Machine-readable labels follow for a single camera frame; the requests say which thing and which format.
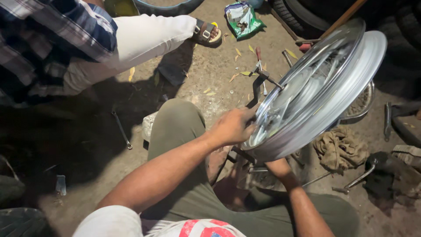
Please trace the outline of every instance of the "metal bar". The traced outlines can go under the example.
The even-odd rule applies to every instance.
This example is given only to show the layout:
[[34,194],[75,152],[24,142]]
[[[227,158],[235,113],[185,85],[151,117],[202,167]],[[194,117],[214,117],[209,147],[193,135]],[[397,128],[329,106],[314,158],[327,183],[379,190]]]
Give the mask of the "metal bar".
[[288,53],[287,53],[287,51],[286,50],[284,50],[284,51],[282,51],[282,54],[285,56],[285,58],[287,59],[287,62],[288,62],[288,65],[290,66],[290,67],[292,67],[292,63],[291,63],[291,60],[289,59],[289,57],[288,57]]
[[308,183],[303,184],[303,185],[302,185],[302,187],[305,187],[305,186],[307,186],[307,185],[309,185],[309,184],[312,184],[312,183],[314,183],[314,182],[317,182],[317,181],[321,180],[322,178],[324,178],[324,177],[326,177],[326,176],[330,175],[331,173],[332,173],[332,172],[327,172],[326,174],[324,174],[324,175],[322,175],[322,176],[320,176],[320,177],[317,177],[317,178],[313,179],[312,181],[310,181],[310,182],[308,182]]

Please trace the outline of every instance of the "man's hand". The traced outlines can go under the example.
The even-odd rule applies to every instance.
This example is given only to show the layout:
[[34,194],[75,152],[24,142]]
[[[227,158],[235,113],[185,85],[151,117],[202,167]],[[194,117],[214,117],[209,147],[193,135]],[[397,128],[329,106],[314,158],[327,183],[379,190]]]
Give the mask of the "man's hand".
[[256,129],[255,110],[246,107],[233,109],[222,115],[212,128],[205,133],[218,147],[236,145],[246,141]]
[[300,183],[297,180],[295,174],[292,172],[286,158],[280,158],[279,160],[265,163],[267,168],[274,174],[279,181],[285,186],[287,191],[293,188],[300,187]]
[[291,167],[289,166],[285,157],[276,161],[267,162],[265,165],[272,172],[272,174],[274,174],[279,179],[282,179],[287,174],[291,173]]

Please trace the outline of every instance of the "green plastic bag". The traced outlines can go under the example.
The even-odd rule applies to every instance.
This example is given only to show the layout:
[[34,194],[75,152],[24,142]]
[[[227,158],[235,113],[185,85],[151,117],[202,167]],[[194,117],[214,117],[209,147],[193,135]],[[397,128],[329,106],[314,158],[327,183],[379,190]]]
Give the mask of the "green plastic bag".
[[[234,30],[237,40],[249,38],[266,27],[266,25],[256,18],[254,9],[248,2],[237,2],[225,7],[225,14],[229,25]],[[244,25],[243,31],[237,24]]]

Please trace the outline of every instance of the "wrench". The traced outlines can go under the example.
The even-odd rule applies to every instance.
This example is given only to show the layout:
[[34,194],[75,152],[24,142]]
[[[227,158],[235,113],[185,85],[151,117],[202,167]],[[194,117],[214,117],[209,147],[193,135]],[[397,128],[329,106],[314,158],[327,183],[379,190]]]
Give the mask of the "wrench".
[[126,134],[124,133],[123,127],[121,126],[120,120],[118,119],[117,113],[113,110],[111,111],[111,114],[114,115],[115,120],[117,120],[118,127],[120,128],[121,134],[123,134],[123,138],[127,143],[127,149],[131,150],[133,146],[130,144],[129,140],[126,137]]
[[384,140],[389,141],[392,132],[392,103],[388,102],[384,105]]
[[350,182],[348,185],[346,185],[343,189],[342,188],[336,188],[336,187],[332,187],[333,191],[336,192],[341,192],[343,194],[348,194],[349,193],[349,189],[352,188],[353,186],[355,186],[356,184],[358,184],[358,182],[360,182],[362,179],[364,179],[367,175],[369,175],[371,172],[373,172],[373,170],[376,168],[376,164],[378,164],[378,159],[374,159],[373,163],[370,167],[369,170],[367,170],[367,172],[365,172],[364,174],[362,174],[360,177],[356,178],[354,181]]

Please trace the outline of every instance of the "dry leaf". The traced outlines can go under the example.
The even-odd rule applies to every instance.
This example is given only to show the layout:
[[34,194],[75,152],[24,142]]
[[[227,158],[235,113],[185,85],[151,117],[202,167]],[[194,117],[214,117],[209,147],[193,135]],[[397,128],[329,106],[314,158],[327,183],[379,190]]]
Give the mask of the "dry leaf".
[[239,75],[239,73],[232,75],[231,80],[229,80],[229,82],[228,82],[228,83],[230,83],[232,80],[234,80],[234,78],[235,78],[236,76],[238,76],[238,75]]
[[248,75],[250,75],[250,72],[241,72],[240,74],[243,74],[245,76],[248,76]]
[[235,48],[235,50],[237,51],[237,54],[241,56],[240,51],[237,48]]
[[154,83],[155,83],[155,87],[157,87],[157,85],[158,85],[158,83],[159,83],[159,72],[157,72],[157,73],[155,74],[155,77],[154,77]]
[[134,67],[132,67],[132,68],[130,69],[129,82],[131,82],[131,79],[133,78],[133,75],[134,75]]
[[189,73],[183,70],[183,73],[186,75],[187,78],[189,78]]
[[289,50],[289,49],[287,49],[287,48],[285,48],[285,50],[287,51],[287,53],[288,53],[289,55],[291,55],[291,57],[293,57],[293,58],[295,58],[295,59],[298,59],[298,58],[297,58],[297,56],[295,55],[295,53],[293,53],[291,50]]
[[252,51],[254,53],[253,47],[251,47],[250,44],[248,44],[248,48],[250,49],[250,51]]
[[240,101],[244,98],[244,96],[241,97],[241,99],[238,101],[237,105],[240,103]]
[[229,36],[229,34],[228,34],[228,33],[225,33],[225,34],[224,34],[224,42],[226,42],[226,41],[225,41],[225,37],[227,37],[227,36]]

